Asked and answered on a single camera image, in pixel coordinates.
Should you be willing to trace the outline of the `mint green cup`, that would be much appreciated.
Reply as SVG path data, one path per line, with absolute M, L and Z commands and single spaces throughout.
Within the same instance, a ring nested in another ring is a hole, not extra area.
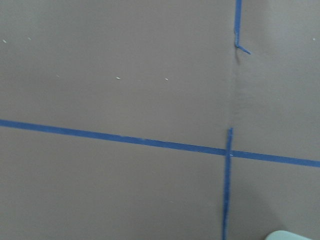
M 268 234 L 265 240 L 311 240 L 305 236 L 298 235 L 285 230 L 277 230 Z

